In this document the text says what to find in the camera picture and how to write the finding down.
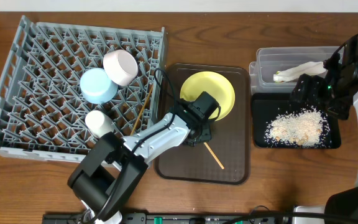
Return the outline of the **yellow plate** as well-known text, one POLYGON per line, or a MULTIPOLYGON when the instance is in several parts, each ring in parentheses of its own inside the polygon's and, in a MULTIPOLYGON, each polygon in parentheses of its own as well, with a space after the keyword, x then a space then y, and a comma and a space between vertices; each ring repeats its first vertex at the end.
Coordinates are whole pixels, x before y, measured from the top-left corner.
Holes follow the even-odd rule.
POLYGON ((220 105, 209 117, 217 121, 227 116, 235 103, 235 91, 231 82, 216 72, 197 72, 187 78, 181 86, 180 98, 186 101, 195 101, 202 92, 210 94, 220 105))

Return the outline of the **rice food waste pile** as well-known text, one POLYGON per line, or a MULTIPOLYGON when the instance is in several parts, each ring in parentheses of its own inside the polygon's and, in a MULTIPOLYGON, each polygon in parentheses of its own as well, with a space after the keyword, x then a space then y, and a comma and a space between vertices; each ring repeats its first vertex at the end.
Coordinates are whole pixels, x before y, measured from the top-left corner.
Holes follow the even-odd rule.
POLYGON ((264 141, 274 146, 317 147, 325 146, 323 142, 330 127, 327 116, 316 108, 278 115, 267 122, 264 141))

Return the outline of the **wooden chopstick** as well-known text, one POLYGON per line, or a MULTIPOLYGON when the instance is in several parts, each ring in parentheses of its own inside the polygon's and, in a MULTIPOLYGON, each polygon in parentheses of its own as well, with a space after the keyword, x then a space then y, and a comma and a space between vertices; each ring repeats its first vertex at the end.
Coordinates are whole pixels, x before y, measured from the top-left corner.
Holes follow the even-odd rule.
POLYGON ((136 131, 136 129, 137 129, 137 125, 138 125, 138 123, 139 123, 139 120, 140 120, 141 116, 143 115, 143 112, 144 112, 144 110, 145 110, 145 107, 147 106, 147 103, 148 103, 149 100, 150 100, 150 97, 151 97, 151 95, 152 95, 153 89, 154 89, 154 86, 152 85, 152 86, 150 87, 150 90, 149 90, 149 93, 148 93, 148 95, 147 95, 147 97, 146 97, 146 100, 145 100, 144 104, 142 105, 141 110, 139 111, 138 117, 137 117, 137 119, 136 119, 136 121, 135 121, 135 123, 134 123, 134 126, 133 126, 132 131, 131 131, 131 136, 135 133, 135 131, 136 131))
POLYGON ((207 148, 207 150, 209 151, 209 153, 212 155, 212 157, 214 158, 214 160, 217 162, 217 164, 219 165, 219 167, 224 170, 225 167, 223 166, 222 162, 219 160, 219 158, 217 157, 217 155, 215 155, 214 151, 211 149, 211 147, 209 146, 208 143, 204 142, 203 143, 204 146, 207 148))

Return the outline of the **white bowl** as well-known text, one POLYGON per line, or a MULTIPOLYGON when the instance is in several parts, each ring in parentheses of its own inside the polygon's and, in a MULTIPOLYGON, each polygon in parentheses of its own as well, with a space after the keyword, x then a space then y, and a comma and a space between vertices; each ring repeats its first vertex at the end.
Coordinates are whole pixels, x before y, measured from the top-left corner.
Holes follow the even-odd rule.
POLYGON ((138 74, 138 64, 128 51, 115 50, 103 57, 103 68, 107 76, 120 86, 129 85, 138 74))

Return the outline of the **white cup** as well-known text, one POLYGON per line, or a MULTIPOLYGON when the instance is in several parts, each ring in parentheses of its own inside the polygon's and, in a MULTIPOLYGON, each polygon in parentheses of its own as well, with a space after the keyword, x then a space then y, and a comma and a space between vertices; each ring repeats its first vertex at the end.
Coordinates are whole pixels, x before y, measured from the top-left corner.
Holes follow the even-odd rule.
POLYGON ((114 132, 112 119, 99 110, 90 111, 85 116, 85 124, 96 138, 114 132))

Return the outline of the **light blue bowl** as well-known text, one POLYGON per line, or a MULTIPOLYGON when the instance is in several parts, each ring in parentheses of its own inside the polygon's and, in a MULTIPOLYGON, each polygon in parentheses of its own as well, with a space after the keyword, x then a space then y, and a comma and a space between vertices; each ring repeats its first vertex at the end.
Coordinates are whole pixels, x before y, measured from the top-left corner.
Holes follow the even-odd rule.
POLYGON ((113 99, 118 85, 107 76, 104 69, 92 68, 82 74, 80 90, 87 102, 98 105, 113 99))

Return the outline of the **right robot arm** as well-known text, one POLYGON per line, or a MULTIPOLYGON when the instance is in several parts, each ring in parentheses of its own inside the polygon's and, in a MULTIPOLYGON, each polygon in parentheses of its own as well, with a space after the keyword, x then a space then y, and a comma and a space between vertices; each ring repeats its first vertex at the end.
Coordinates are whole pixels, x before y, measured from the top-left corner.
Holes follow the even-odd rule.
MULTIPOLYGON (((291 99, 314 103, 337 119, 347 119, 354 107, 358 123, 358 34, 345 41, 323 67, 325 77, 300 75, 291 99)), ((347 222, 358 220, 358 171, 355 187, 329 197, 323 214, 342 216, 347 222)))

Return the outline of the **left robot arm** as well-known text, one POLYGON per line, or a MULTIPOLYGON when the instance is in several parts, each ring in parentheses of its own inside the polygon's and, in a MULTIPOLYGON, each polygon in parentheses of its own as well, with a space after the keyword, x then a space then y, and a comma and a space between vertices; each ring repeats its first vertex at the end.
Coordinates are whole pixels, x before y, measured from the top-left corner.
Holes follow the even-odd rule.
POLYGON ((195 101, 175 100, 158 123, 132 136, 103 134, 68 179, 86 205, 79 223, 113 223, 150 163, 181 144, 195 146, 211 139, 211 115, 221 107, 209 93, 195 101))

